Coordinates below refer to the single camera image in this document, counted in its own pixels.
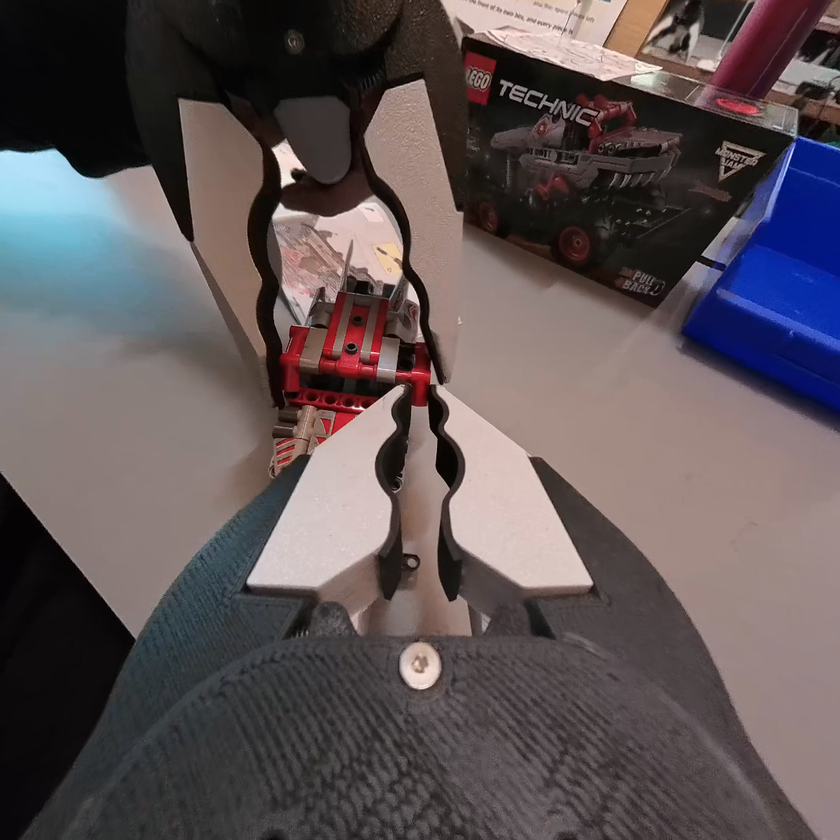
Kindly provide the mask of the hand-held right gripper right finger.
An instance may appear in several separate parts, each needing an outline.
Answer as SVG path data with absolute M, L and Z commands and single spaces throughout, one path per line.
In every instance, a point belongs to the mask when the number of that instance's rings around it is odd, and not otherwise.
M 527 451 L 442 386 L 427 405 L 427 630 L 594 585 Z

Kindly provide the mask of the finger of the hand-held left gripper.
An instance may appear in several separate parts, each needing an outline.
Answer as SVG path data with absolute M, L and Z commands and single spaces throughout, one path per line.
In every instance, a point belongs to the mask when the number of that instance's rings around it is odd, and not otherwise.
M 417 78 L 358 91 L 364 173 L 394 216 L 436 384 L 453 378 L 463 301 L 466 92 Z
M 181 99 L 178 105 L 192 251 L 238 351 L 282 408 L 289 302 L 280 288 L 273 223 L 280 202 L 277 158 L 223 104 Z

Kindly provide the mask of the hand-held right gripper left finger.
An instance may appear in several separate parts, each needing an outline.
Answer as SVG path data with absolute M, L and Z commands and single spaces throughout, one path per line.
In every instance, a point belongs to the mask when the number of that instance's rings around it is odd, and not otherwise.
M 283 474 L 293 488 L 248 591 L 336 602 L 351 616 L 393 598 L 404 558 L 394 484 L 411 413 L 411 389 L 397 385 Z

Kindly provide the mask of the red grey toy brick truck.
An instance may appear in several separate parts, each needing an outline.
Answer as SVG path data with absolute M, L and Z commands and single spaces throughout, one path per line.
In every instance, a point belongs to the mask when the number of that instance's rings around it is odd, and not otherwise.
M 332 301 L 318 289 L 302 324 L 268 360 L 278 415 L 268 473 L 336 435 L 396 386 L 413 407 L 426 407 L 433 387 L 434 342 L 426 338 L 425 292 L 406 278 L 381 291 L 347 276 Z

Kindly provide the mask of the person's left forearm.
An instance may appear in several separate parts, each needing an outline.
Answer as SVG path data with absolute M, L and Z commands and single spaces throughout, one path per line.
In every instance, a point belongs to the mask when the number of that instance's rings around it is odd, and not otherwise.
M 125 69 L 125 1 L 1 2 L 1 150 L 100 178 L 149 163 Z

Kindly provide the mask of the grey desk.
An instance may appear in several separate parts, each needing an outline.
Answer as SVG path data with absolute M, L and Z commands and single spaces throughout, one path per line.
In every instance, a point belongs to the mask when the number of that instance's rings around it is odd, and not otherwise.
M 148 169 L 2 155 L 2 473 L 132 634 L 265 486 L 272 412 Z M 838 838 L 838 418 L 468 228 L 453 392 L 634 541 Z

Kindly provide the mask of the person's left hand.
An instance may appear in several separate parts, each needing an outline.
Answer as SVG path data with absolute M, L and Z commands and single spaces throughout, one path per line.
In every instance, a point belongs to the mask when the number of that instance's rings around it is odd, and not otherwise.
M 321 184 L 306 170 L 290 171 L 291 182 L 281 188 L 280 204 L 289 211 L 335 217 L 354 210 L 373 196 L 365 174 L 350 170 L 333 184 Z

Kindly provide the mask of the cardboard instruction board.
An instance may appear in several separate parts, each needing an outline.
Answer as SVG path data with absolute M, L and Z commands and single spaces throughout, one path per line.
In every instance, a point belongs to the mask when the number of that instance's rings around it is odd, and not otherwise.
M 568 36 L 635 55 L 667 1 L 443 1 L 464 30 L 512 27 Z

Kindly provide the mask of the toy instruction booklet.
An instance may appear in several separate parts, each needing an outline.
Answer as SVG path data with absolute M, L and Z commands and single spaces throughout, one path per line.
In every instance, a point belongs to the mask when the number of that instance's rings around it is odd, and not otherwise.
M 403 241 L 378 199 L 333 217 L 280 206 L 273 225 L 281 255 L 281 289 L 294 323 L 303 324 L 320 288 L 334 301 L 344 274 L 369 282 L 375 294 L 403 276 Z

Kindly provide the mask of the white paper sheet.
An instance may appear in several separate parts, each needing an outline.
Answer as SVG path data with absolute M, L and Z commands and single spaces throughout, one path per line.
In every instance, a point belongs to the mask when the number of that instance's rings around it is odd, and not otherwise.
M 614 81 L 661 71 L 661 67 L 657 65 L 566 35 L 531 33 L 512 27 L 501 27 L 473 33 L 470 37 L 556 67 L 582 72 L 599 81 Z

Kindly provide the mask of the dark toy truck box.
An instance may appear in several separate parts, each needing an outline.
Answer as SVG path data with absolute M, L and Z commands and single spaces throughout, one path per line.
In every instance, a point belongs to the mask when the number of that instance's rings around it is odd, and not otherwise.
M 465 220 L 655 308 L 797 135 L 798 112 L 665 70 L 601 81 L 465 35 Z

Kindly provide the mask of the person's black clothing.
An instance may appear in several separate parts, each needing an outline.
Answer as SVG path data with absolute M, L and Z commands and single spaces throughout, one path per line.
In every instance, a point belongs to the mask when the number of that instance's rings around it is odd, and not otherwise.
M 87 742 L 133 637 L 1 478 L 1 838 L 19 838 Z

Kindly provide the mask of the blue storage bin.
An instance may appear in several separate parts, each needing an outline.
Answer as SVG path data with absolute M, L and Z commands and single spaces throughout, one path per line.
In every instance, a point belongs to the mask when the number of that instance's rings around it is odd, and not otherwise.
M 839 150 L 797 139 L 757 188 L 682 328 L 692 342 L 839 408 Z

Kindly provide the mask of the magenta bottle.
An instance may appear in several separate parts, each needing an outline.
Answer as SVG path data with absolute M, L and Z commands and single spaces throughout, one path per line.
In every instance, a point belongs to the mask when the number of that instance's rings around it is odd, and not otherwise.
M 831 4 L 756 2 L 708 84 L 745 98 L 765 98 Z

